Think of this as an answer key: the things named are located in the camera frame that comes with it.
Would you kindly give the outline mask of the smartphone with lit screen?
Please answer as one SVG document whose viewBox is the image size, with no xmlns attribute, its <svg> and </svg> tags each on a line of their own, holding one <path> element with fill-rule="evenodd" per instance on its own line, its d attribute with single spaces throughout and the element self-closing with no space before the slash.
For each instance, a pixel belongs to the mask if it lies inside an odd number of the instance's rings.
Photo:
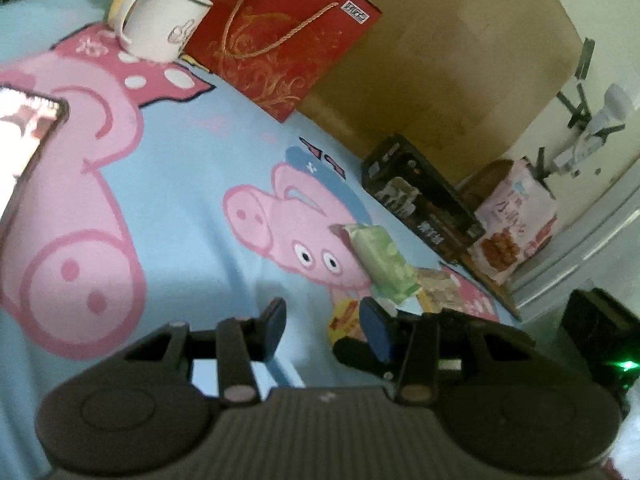
<svg viewBox="0 0 640 480">
<path fill-rule="evenodd" d="M 46 143 L 70 114 L 66 100 L 1 86 L 1 221 L 17 210 Z"/>
</svg>

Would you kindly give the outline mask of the pink fried twist snack bag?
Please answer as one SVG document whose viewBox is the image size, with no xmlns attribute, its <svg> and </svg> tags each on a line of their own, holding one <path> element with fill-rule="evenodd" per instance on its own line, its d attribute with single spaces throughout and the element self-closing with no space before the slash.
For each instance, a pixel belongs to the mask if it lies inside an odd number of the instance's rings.
<svg viewBox="0 0 640 480">
<path fill-rule="evenodd" d="M 476 218 L 485 234 L 469 249 L 489 266 L 499 284 L 551 240 L 558 229 L 558 204 L 530 170 L 528 160 L 514 162 L 509 174 L 480 205 Z"/>
</svg>

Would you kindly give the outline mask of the white enamel mug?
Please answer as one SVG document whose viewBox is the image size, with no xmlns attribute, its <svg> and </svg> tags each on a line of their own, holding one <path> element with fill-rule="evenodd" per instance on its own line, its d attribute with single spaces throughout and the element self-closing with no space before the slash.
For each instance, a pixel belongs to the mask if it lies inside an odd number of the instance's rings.
<svg viewBox="0 0 640 480">
<path fill-rule="evenodd" d="M 179 57 L 212 6 L 210 0 L 124 0 L 113 28 L 128 54 L 169 63 Z"/>
</svg>

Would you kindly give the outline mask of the yellow red snack packet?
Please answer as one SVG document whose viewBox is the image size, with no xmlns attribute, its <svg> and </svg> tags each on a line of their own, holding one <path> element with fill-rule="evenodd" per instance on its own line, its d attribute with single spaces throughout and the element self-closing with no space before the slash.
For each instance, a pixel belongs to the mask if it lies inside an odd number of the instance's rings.
<svg viewBox="0 0 640 480">
<path fill-rule="evenodd" d="M 328 336 L 331 346 L 334 346 L 337 341 L 344 338 L 361 342 L 367 341 L 367 337 L 360 326 L 358 300 L 343 299 L 334 306 L 328 324 Z"/>
</svg>

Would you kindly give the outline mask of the clear nut snack bag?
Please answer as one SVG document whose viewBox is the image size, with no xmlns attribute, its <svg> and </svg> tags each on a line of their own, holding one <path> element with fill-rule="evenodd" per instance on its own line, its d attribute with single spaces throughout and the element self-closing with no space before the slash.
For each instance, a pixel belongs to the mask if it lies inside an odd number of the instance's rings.
<svg viewBox="0 0 640 480">
<path fill-rule="evenodd" d="M 444 309 L 461 312 L 464 303 L 458 285 L 445 271 L 434 269 L 416 270 L 420 290 L 418 301 L 426 313 L 439 313 Z"/>
</svg>

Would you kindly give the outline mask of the black sheep print box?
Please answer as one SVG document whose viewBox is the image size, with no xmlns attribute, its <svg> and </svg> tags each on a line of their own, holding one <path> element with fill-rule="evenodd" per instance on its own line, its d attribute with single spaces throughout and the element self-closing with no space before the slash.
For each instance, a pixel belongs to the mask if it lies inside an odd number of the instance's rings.
<svg viewBox="0 0 640 480">
<path fill-rule="evenodd" d="M 485 235 L 457 190 L 400 134 L 388 136 L 363 159 L 361 184 L 447 262 Z"/>
</svg>

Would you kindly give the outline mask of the white wall power adapter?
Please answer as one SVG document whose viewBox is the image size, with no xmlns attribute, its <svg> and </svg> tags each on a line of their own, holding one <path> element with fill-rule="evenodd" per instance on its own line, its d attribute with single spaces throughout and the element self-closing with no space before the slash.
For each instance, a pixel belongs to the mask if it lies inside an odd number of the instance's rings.
<svg viewBox="0 0 640 480">
<path fill-rule="evenodd" d="M 555 174 L 572 174 L 578 166 L 606 143 L 613 133 L 623 131 L 626 122 L 639 109 L 638 84 L 614 82 L 605 91 L 600 110 L 590 110 L 584 85 L 576 84 L 579 103 L 574 106 L 562 92 L 558 99 L 570 110 L 568 128 L 579 128 L 573 144 L 552 162 Z"/>
</svg>

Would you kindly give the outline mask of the blue pig cartoon blanket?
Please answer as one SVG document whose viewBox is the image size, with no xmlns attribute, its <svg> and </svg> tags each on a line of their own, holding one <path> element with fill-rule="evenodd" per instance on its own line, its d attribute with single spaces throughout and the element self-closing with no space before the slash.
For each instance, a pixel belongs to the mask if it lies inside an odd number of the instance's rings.
<svg viewBox="0 0 640 480">
<path fill-rule="evenodd" d="M 1 9 L 1 83 L 67 101 L 1 227 L 6 479 L 501 479 L 429 408 L 341 365 L 326 326 L 370 288 L 332 226 L 369 222 L 356 160 L 302 116 L 258 114 L 218 77 L 122 50 L 96 0 Z M 286 302 L 259 402 L 192 387 L 135 404 L 124 351 Z"/>
</svg>

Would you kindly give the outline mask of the red gift bag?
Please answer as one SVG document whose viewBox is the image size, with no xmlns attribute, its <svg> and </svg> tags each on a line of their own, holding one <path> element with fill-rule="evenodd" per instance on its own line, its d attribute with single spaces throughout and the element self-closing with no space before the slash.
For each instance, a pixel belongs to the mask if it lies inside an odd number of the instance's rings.
<svg viewBox="0 0 640 480">
<path fill-rule="evenodd" d="M 368 0 L 212 0 L 184 48 L 278 122 L 381 16 Z"/>
</svg>

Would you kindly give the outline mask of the green leaf snack packet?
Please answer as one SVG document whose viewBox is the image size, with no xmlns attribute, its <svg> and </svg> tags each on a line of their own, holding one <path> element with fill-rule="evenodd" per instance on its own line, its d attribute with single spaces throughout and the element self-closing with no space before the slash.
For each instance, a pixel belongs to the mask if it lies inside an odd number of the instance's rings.
<svg viewBox="0 0 640 480">
<path fill-rule="evenodd" d="M 332 229 L 354 253 L 382 297 L 402 304 L 419 291 L 416 268 L 401 255 L 382 226 L 345 224 Z"/>
</svg>

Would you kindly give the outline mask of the large brown cardboard sheet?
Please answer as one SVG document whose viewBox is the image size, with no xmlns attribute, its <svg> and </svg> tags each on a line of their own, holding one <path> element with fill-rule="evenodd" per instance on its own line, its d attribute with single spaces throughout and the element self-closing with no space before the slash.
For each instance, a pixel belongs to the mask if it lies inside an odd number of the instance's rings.
<svg viewBox="0 0 640 480">
<path fill-rule="evenodd" d="M 300 111 L 352 154 L 408 139 L 451 183 L 509 151 L 573 75 L 560 0 L 369 0 L 378 21 Z"/>
</svg>

